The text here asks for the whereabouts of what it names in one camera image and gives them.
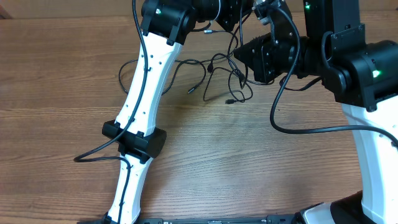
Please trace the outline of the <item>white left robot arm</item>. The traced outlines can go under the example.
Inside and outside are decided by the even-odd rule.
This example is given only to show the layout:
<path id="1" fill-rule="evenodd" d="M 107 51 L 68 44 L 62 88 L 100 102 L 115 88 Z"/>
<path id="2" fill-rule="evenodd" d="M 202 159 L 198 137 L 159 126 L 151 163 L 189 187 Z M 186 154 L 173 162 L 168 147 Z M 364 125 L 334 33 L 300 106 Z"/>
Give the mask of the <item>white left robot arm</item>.
<path id="1" fill-rule="evenodd" d="M 155 125 L 165 81 L 187 35 L 198 22 L 216 21 L 227 31 L 251 11 L 252 1 L 144 1 L 139 29 L 141 48 L 126 101 L 103 134 L 119 144 L 121 169 L 105 223 L 135 223 L 149 166 L 165 143 Z"/>

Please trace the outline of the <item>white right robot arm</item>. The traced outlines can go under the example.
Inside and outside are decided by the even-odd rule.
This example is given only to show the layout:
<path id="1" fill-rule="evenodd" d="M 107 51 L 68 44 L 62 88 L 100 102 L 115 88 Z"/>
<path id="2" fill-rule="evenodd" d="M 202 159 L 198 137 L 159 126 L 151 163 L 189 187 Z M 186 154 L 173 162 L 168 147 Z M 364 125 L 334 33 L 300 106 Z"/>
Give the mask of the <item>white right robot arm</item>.
<path id="1" fill-rule="evenodd" d="M 351 131 L 362 188 L 332 203 L 297 212 L 292 223 L 397 222 L 397 44 L 367 43 L 357 1 L 304 1 L 300 36 L 284 1 L 253 1 L 251 10 L 271 31 L 244 44 L 235 57 L 261 83 L 314 75 L 341 104 L 348 124 L 320 133 Z"/>

